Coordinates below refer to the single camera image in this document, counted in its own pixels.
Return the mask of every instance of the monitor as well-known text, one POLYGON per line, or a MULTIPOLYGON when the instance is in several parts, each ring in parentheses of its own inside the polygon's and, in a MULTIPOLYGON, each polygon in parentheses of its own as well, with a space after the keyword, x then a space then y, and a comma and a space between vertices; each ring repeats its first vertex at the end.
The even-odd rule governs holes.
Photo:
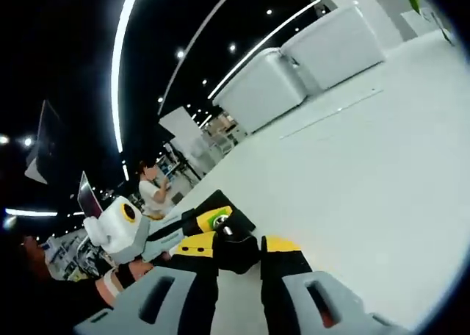
POLYGON ((101 208, 98 199, 95 197, 95 193, 93 192, 85 172, 82 173, 82 179, 80 180, 77 201, 79 202, 80 209, 83 211, 86 217, 94 216, 99 218, 103 212, 103 209, 101 208))

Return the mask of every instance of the person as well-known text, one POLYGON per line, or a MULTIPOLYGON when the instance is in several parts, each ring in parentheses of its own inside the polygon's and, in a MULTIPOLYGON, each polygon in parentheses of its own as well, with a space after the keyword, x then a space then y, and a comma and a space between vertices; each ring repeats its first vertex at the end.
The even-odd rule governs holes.
POLYGON ((174 207, 168 197, 168 178, 165 176, 162 186, 158 188, 152 181, 159 172, 155 162, 139 162, 137 174, 140 176, 139 193, 145 202, 144 214, 154 220, 161 220, 174 207))
MULTIPOLYGON (((29 330, 72 334, 75 325, 102 309, 112 308, 115 295, 104 278, 77 282, 55 280, 48 272, 44 251, 35 238, 20 239, 2 231, 0 241, 2 262, 8 266, 2 275, 1 302, 10 314, 6 318, 11 322, 10 334, 25 334, 29 330)), ((111 282, 115 289, 122 291, 152 268, 152 264, 136 258, 110 270, 111 282)))

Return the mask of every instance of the desk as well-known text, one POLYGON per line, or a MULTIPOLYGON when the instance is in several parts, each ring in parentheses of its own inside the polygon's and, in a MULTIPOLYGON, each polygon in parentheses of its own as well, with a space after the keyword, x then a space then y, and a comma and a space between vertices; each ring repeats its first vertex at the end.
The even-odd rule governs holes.
MULTIPOLYGON (((469 246, 463 60, 439 32, 402 44, 383 64, 247 137, 177 208, 221 189, 258 235, 294 240, 367 311, 414 329, 469 246)), ((221 272, 219 284, 212 333, 267 334, 258 269, 221 272)))

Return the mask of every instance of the white shirt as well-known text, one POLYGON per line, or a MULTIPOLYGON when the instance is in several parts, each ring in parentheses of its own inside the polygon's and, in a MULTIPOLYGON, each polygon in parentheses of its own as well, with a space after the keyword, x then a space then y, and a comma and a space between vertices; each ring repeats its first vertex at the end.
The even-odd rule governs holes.
POLYGON ((145 202, 145 212, 147 213, 160 212, 166 215, 173 208, 173 203, 168 198, 168 196, 165 198, 164 203, 157 203, 153 199, 153 197, 155 196, 155 193, 157 193, 158 191, 159 191, 159 188, 153 185, 152 183, 150 183, 149 181, 139 182, 139 192, 140 192, 140 195, 142 196, 142 199, 145 202))

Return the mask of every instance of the black ceiling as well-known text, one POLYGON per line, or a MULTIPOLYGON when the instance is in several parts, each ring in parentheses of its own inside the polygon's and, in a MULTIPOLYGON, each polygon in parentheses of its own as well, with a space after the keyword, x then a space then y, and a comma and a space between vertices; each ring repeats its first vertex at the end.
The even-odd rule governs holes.
MULTIPOLYGON (((112 125, 112 48, 124 0, 5 0, 1 70, 4 97, 0 134, 0 185, 9 207, 57 211, 64 206, 47 186, 24 177, 26 149, 16 140, 37 131, 42 101, 48 99, 84 148, 77 162, 99 189, 123 180, 120 161, 131 156, 149 123, 157 121, 157 98, 165 92, 185 48, 219 0, 136 0, 120 67, 123 156, 112 125)), ((311 0, 227 0, 186 56, 170 89, 163 115, 191 104, 217 114, 207 95, 257 42, 311 0), (231 43, 236 51, 229 52, 231 43), (203 79, 208 83, 203 86, 203 79)), ((317 19, 314 9, 282 29, 264 47, 280 46, 317 19)), ((75 199, 68 208, 77 211, 75 199)))

